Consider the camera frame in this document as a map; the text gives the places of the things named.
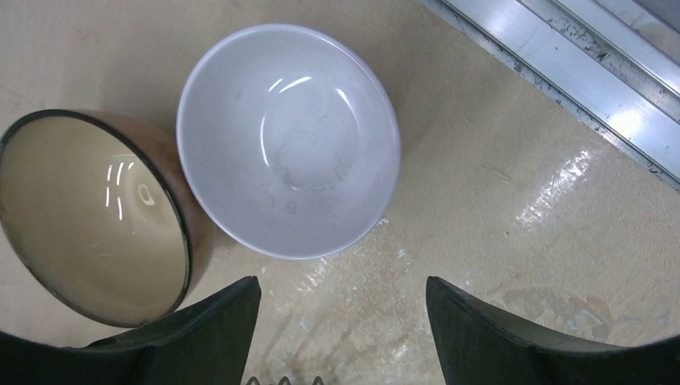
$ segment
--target black bowl rim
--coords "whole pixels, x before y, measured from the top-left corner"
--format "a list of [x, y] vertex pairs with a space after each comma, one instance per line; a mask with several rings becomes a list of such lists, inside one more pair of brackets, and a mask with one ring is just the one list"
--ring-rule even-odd
[[[85, 123], [89, 123], [97, 128], [100, 128], [104, 130], [107, 134], [113, 136], [116, 138], [119, 142], [121, 142], [125, 147], [129, 148], [132, 152], [135, 153], [137, 157], [140, 158], [142, 163], [148, 168], [149, 171], [151, 171], [152, 175], [156, 178], [158, 183], [160, 184], [160, 187], [165, 191], [165, 196], [168, 198], [168, 201], [170, 202], [170, 205], [172, 206], [172, 209], [175, 212], [175, 216], [177, 218], [177, 221], [179, 222], [180, 225], [180, 231], [182, 232], [182, 238], [184, 241], [184, 258], [185, 258], [185, 265], [187, 266], [186, 271], [184, 272], [184, 282], [182, 284], [182, 290], [180, 291], [180, 295], [178, 296], [177, 300], [175, 303], [170, 306], [168, 311], [163, 313], [161, 316], [159, 316], [156, 319], [162, 318], [173, 311], [175, 311], [182, 301], [186, 298], [189, 290], [189, 285], [191, 281], [191, 275], [192, 275], [192, 259], [193, 259], [193, 251], [192, 251], [192, 242], [191, 242], [191, 236], [188, 231], [188, 224], [186, 222], [186, 219], [184, 218], [184, 214], [182, 213], [182, 210], [180, 209], [180, 206], [178, 205], [178, 200], [175, 197], [175, 194], [172, 192], [170, 189], [170, 186], [168, 182], [165, 180], [163, 175], [160, 173], [158, 168], [153, 164], [151, 159], [144, 153], [144, 151], [141, 150], [141, 148], [137, 147], [132, 140], [128, 139], [125, 135], [123, 135], [121, 132], [116, 130], [113, 126], [110, 124], [107, 124], [103, 122], [102, 120], [99, 120], [91, 115], [88, 115], [87, 113], [83, 112], [78, 112], [78, 111], [72, 111], [72, 110], [66, 110], [66, 109], [61, 109], [61, 108], [51, 108], [51, 109], [46, 109], [46, 110], [40, 110], [40, 111], [35, 111], [31, 112], [28, 115], [23, 116], [22, 118], [19, 118], [16, 122], [10, 125], [9, 128], [7, 128], [7, 131], [5, 134], [2, 136], [0, 139], [0, 168], [2, 167], [2, 155], [5, 151], [5, 146], [8, 145], [14, 134], [18, 132], [21, 128], [25, 127], [28, 123], [34, 122], [36, 120], [44, 119], [44, 118], [52, 118], [52, 117], [67, 117], [67, 118], [72, 118], [76, 120], [81, 120]], [[7, 234], [7, 231], [5, 229], [5, 222], [2, 220], [2, 216], [0, 216], [0, 224], [2, 225], [2, 229], [5, 231], [5, 234]], [[100, 317], [96, 314], [92, 314], [89, 311], [85, 309], [81, 309], [79, 306], [74, 304], [73, 302], [69, 301], [68, 299], [64, 298], [57, 290], [51, 288], [49, 285], [47, 285], [45, 282], [43, 282], [42, 279], [38, 277], [38, 275], [35, 274], [35, 272], [31, 269], [30, 265], [27, 263], [26, 259], [24, 256], [21, 255], [21, 253], [18, 251], [18, 249], [15, 247], [14, 243], [12, 240], [7, 237], [10, 245], [12, 246], [12, 249], [14, 252], [17, 254], [18, 258], [21, 260], [23, 265], [30, 271], [31, 275], [40, 282], [42, 287], [44, 287], [47, 291], [49, 291], [52, 295], [54, 295], [61, 303], [64, 305], [70, 307], [72, 310], [75, 312], [84, 315], [85, 317], [99, 322], [103, 323], [105, 325], [109, 326], [116, 326], [116, 327], [123, 327], [123, 328], [133, 328], [133, 327], [139, 327], [142, 325], [145, 325], [149, 322], [154, 321], [154, 319], [144, 319], [141, 320], [137, 323], [126, 323], [126, 322], [120, 322], [120, 321], [114, 321], [111, 319], [106, 319], [103, 317]]]

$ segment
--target beige table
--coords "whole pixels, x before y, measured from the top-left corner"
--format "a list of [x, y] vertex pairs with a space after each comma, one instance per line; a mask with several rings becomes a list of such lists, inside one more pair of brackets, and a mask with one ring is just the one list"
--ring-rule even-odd
[[[403, 172], [379, 226], [338, 255], [281, 261], [220, 238], [188, 302], [260, 278], [246, 376], [442, 383], [428, 275], [584, 338], [680, 332], [678, 194], [416, 0], [5, 0], [0, 127], [88, 107], [172, 130], [200, 56], [272, 21], [332, 34], [374, 68], [399, 115]], [[118, 332], [51, 297], [0, 243], [0, 329], [71, 346]]]

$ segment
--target bowl rim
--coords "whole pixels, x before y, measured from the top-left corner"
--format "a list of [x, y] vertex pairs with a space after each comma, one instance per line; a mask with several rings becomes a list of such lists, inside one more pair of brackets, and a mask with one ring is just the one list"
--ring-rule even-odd
[[[286, 253], [278, 253], [273, 250], [267, 250], [263, 249], [257, 245], [254, 245], [251, 242], [247, 242], [244, 239], [242, 239], [238, 234], [234, 233], [228, 226], [228, 224], [223, 220], [220, 219], [212, 210], [211, 205], [207, 205], [201, 196], [201, 191], [198, 188], [195, 188], [195, 183], [194, 183], [194, 176], [192, 171], [189, 169], [187, 166], [187, 162], [185, 161], [187, 155], [186, 155], [186, 150], [184, 149], [184, 141], [183, 141], [183, 131], [186, 129], [185, 126], [183, 125], [183, 120], [184, 120], [184, 109], [187, 104], [187, 99], [188, 99], [188, 94], [190, 90], [193, 88], [193, 84], [196, 81], [196, 77], [203, 71], [203, 68], [205, 65], [212, 60], [213, 56], [218, 52], [223, 49], [225, 49], [227, 46], [230, 44], [236, 42], [239, 39], [242, 39], [244, 37], [247, 37], [248, 35], [251, 34], [257, 34], [261, 32], [268, 32], [272, 30], [279, 30], [279, 31], [285, 31], [285, 32], [294, 32], [298, 34], [306, 34], [309, 36], [312, 36], [316, 39], [320, 39], [323, 42], [330, 44], [334, 48], [336, 48], [338, 51], [352, 59], [354, 63], [356, 63], [361, 71], [366, 75], [366, 77], [370, 80], [370, 83], [373, 85], [375, 90], [378, 92], [380, 95], [380, 99], [382, 100], [382, 105], [385, 108], [385, 112], [387, 113], [387, 118], [390, 121], [390, 127], [392, 129], [392, 132], [395, 134], [395, 174], [394, 178], [391, 182], [390, 186], [390, 193], [386, 194], [384, 197], [384, 201], [382, 205], [380, 206], [379, 210], [376, 211], [375, 218], [373, 221], [370, 222], [370, 225], [366, 227], [358, 236], [353, 237], [351, 240], [345, 242], [344, 245], [339, 246], [339, 247], [334, 247], [332, 249], [328, 249], [323, 251], [320, 254], [311, 254], [311, 255], [290, 255]], [[229, 36], [223, 38], [220, 42], [216, 43], [214, 46], [212, 46], [198, 61], [196, 66], [192, 69], [191, 74], [187, 78], [187, 82], [184, 84], [184, 89], [182, 90], [182, 95], [180, 97], [180, 102], [179, 102], [179, 107], [177, 108], [177, 119], [176, 119], [176, 140], [177, 140], [177, 147], [179, 150], [180, 154], [180, 162], [182, 164], [182, 169], [184, 170], [184, 176], [187, 179], [189, 188], [192, 190], [194, 196], [196, 197], [196, 200], [199, 202], [200, 206], [203, 208], [203, 210], [208, 214], [210, 219], [212, 219], [213, 222], [215, 222], [224, 232], [226, 232], [230, 237], [241, 243], [242, 245], [245, 245], [249, 247], [252, 250], [257, 251], [258, 253], [262, 253], [264, 255], [268, 255], [270, 257], [276, 257], [276, 258], [281, 258], [281, 259], [288, 259], [288, 260], [309, 260], [309, 259], [315, 259], [315, 258], [321, 258], [321, 257], [327, 257], [331, 254], [334, 253], [339, 253], [343, 251], [344, 249], [347, 249], [348, 247], [352, 246], [354, 243], [357, 241], [361, 240], [364, 238], [374, 227], [377, 225], [383, 218], [384, 213], [387, 210], [387, 207], [390, 205], [392, 201], [392, 197], [395, 194], [395, 190], [397, 188], [397, 184], [399, 183], [399, 174], [400, 174], [400, 168], [401, 168], [401, 137], [400, 137], [400, 132], [399, 132], [399, 122], [397, 120], [397, 115], [395, 114], [394, 107], [392, 106], [392, 103], [390, 101], [389, 96], [387, 95], [387, 91], [385, 91], [385, 87], [383, 84], [380, 82], [378, 79], [378, 76], [373, 72], [373, 70], [370, 69], [368, 64], [363, 61], [354, 51], [352, 51], [348, 46], [346, 46], [343, 43], [340, 43], [337, 39], [324, 34], [323, 32], [320, 32], [318, 30], [315, 30], [313, 28], [309, 28], [307, 26], [299, 26], [296, 24], [289, 24], [289, 23], [270, 23], [270, 24], [259, 24], [255, 26], [249, 26], [246, 27], [242, 30], [238, 30]]]
[[[64, 296], [62, 296], [56, 289], [53, 287], [50, 287], [47, 285], [30, 267], [30, 264], [27, 263], [27, 260], [25, 257], [18, 251], [18, 248], [14, 244], [14, 241], [10, 239], [10, 237], [6, 237], [8, 242], [10, 243], [13, 251], [17, 254], [19, 260], [21, 260], [22, 264], [28, 269], [31, 275], [40, 282], [40, 285], [45, 288], [47, 291], [49, 291], [53, 296], [55, 296], [61, 303], [64, 305], [70, 307], [72, 310], [75, 312], [93, 320], [99, 323], [103, 323], [105, 325], [109, 326], [115, 326], [115, 327], [123, 327], [123, 328], [134, 328], [134, 327], [139, 327], [142, 325], [145, 325], [147, 323], [150, 323], [156, 319], [160, 319], [175, 310], [180, 306], [182, 301], [186, 298], [188, 295], [189, 291], [189, 285], [191, 281], [191, 273], [192, 273], [192, 259], [193, 259], [193, 251], [192, 251], [192, 241], [191, 241], [191, 234], [188, 231], [188, 223], [186, 219], [184, 218], [184, 214], [182, 213], [182, 210], [180, 208], [180, 205], [178, 204], [179, 200], [175, 197], [174, 192], [170, 189], [169, 183], [166, 181], [166, 178], [163, 177], [163, 175], [160, 173], [160, 170], [154, 165], [152, 160], [146, 155], [146, 153], [139, 148], [132, 140], [127, 138], [122, 132], [118, 131], [115, 129], [114, 126], [95, 118], [92, 115], [88, 115], [86, 112], [80, 112], [80, 111], [74, 111], [74, 110], [67, 110], [67, 109], [61, 109], [61, 108], [50, 108], [50, 109], [44, 109], [44, 110], [39, 110], [35, 112], [31, 112], [30, 114], [27, 114], [21, 118], [19, 118], [17, 121], [15, 121], [13, 124], [7, 128], [7, 131], [2, 135], [2, 138], [0, 138], [0, 168], [2, 168], [2, 156], [5, 152], [5, 147], [9, 144], [11, 141], [12, 137], [14, 134], [16, 134], [20, 129], [24, 128], [26, 125], [28, 125], [31, 122], [34, 122], [36, 120], [40, 119], [45, 119], [45, 118], [54, 118], [54, 117], [66, 117], [66, 118], [71, 118], [75, 120], [81, 120], [85, 123], [88, 123], [95, 128], [99, 128], [106, 132], [107, 134], [111, 135], [114, 139], [117, 139], [120, 143], [122, 143], [125, 147], [129, 148], [144, 164], [144, 166], [147, 167], [147, 169], [151, 172], [151, 174], [154, 176], [156, 181], [160, 184], [160, 187], [164, 190], [165, 196], [168, 198], [168, 201], [170, 202], [170, 205], [172, 206], [172, 210], [175, 212], [175, 217], [177, 219], [177, 222], [180, 225], [180, 231], [182, 235], [182, 242], [184, 244], [184, 262], [186, 266], [186, 270], [184, 271], [184, 281], [182, 282], [182, 289], [180, 291], [179, 296], [177, 297], [177, 300], [168, 308], [167, 311], [165, 311], [163, 314], [160, 316], [150, 319], [150, 320], [143, 320], [137, 323], [128, 323], [128, 322], [119, 322], [119, 321], [114, 321], [105, 317], [100, 317], [96, 314], [93, 314], [70, 300], [66, 299]], [[5, 221], [2, 220], [2, 216], [0, 216], [0, 225], [2, 226], [2, 231], [7, 235], [6, 227], [5, 227]]]

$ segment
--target bowl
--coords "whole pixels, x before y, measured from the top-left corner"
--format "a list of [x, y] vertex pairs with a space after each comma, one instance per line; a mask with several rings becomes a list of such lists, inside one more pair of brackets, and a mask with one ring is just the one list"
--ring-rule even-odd
[[172, 135], [101, 111], [37, 111], [8, 129], [0, 221], [54, 296], [121, 327], [178, 307], [205, 271], [215, 229]]
[[184, 86], [177, 143], [208, 215], [273, 257], [355, 243], [381, 219], [399, 175], [399, 128], [378, 78], [302, 26], [250, 27], [208, 51]]

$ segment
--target white bowl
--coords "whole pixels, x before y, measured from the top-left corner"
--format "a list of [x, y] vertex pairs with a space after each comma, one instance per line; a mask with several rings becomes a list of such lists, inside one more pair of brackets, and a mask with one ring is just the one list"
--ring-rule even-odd
[[189, 76], [177, 142], [191, 189], [242, 244], [307, 259], [358, 241], [399, 176], [399, 128], [373, 71], [302, 26], [241, 30]]

